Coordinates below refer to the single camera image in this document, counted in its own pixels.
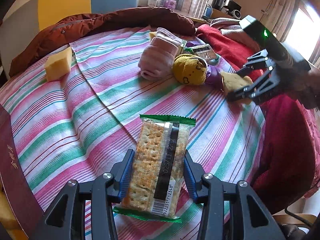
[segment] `yellow sponge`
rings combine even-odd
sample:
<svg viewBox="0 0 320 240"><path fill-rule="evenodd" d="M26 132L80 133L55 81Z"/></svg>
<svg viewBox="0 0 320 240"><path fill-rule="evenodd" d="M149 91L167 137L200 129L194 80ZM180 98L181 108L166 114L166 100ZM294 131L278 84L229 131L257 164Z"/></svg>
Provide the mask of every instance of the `yellow sponge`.
<svg viewBox="0 0 320 240"><path fill-rule="evenodd" d="M18 229L20 228L9 202L3 192L0 192L0 222L5 229Z"/></svg>
<svg viewBox="0 0 320 240"><path fill-rule="evenodd" d="M11 236L12 240L28 240L27 236L22 231L22 229L12 229L7 231L8 234Z"/></svg>
<svg viewBox="0 0 320 240"><path fill-rule="evenodd" d="M71 70L72 49L71 47L51 55L44 64L47 81L60 79Z"/></svg>
<svg viewBox="0 0 320 240"><path fill-rule="evenodd" d="M150 41L157 36L157 32L149 32Z"/></svg>

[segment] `maroon book cover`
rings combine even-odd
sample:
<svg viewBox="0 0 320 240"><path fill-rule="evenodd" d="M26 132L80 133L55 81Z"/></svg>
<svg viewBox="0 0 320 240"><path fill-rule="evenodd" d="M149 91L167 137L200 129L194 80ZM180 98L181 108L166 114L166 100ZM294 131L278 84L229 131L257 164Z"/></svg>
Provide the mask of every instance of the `maroon book cover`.
<svg viewBox="0 0 320 240"><path fill-rule="evenodd" d="M28 237L43 215L21 169L9 113L0 105L0 177L11 209Z"/></svg>

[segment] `brown jacket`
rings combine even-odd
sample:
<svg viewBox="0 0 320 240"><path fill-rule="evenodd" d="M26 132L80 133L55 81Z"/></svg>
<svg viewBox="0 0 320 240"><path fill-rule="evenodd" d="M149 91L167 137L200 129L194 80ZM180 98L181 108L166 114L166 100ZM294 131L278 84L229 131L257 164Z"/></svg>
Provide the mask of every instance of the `brown jacket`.
<svg viewBox="0 0 320 240"><path fill-rule="evenodd" d="M193 36L196 32L191 20L168 8L140 7L108 14L73 15L39 32L27 48L12 60L9 75L12 77L25 71L48 53L84 36L148 25L185 36Z"/></svg>

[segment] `barcode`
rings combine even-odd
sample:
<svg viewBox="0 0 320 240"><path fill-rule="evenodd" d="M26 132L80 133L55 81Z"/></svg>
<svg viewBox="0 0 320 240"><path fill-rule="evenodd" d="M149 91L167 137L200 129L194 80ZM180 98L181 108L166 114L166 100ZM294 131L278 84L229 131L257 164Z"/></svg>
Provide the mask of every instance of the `barcode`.
<svg viewBox="0 0 320 240"><path fill-rule="evenodd" d="M170 207L171 207L172 197L173 197L174 184L175 184L175 180L170 180L165 200L161 200L157 198L153 199L151 213L158 216L165 216L165 217L168 216Z"/></svg>
<svg viewBox="0 0 320 240"><path fill-rule="evenodd" d="M165 201L161 199L154 199L152 213L163 215L164 214Z"/></svg>

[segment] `cracker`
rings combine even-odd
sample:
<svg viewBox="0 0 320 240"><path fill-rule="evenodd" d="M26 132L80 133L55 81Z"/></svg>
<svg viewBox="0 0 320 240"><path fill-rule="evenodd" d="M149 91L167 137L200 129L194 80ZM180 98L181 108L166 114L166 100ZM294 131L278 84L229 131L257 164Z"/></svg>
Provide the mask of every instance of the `cracker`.
<svg viewBox="0 0 320 240"><path fill-rule="evenodd" d="M164 122L143 121L132 165L132 176L127 196L121 206L150 212L161 165L161 145ZM179 125L178 139L170 180L174 180L173 196L168 217L175 215L182 185L183 160L188 143L190 126Z"/></svg>

